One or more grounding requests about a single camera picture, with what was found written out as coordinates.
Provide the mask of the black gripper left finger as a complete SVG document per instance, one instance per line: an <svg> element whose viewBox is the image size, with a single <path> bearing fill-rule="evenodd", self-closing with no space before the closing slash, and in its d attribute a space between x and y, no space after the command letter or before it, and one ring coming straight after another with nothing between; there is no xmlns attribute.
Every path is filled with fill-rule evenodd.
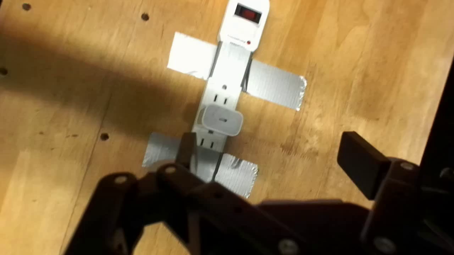
<svg viewBox="0 0 454 255"><path fill-rule="evenodd" d="M304 238L217 182L190 173L196 136L173 161L141 178L102 177L64 255L134 255L148 225L162 222L192 255L304 255Z"/></svg>

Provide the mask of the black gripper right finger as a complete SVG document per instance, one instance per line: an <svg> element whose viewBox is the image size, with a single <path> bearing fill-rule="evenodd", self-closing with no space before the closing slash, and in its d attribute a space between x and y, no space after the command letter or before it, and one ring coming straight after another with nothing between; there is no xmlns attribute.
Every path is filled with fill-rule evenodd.
<svg viewBox="0 0 454 255"><path fill-rule="evenodd" d="M344 131L338 164L373 201L361 241L379 255L454 255L453 182L426 181L412 161L388 157L356 131Z"/></svg>

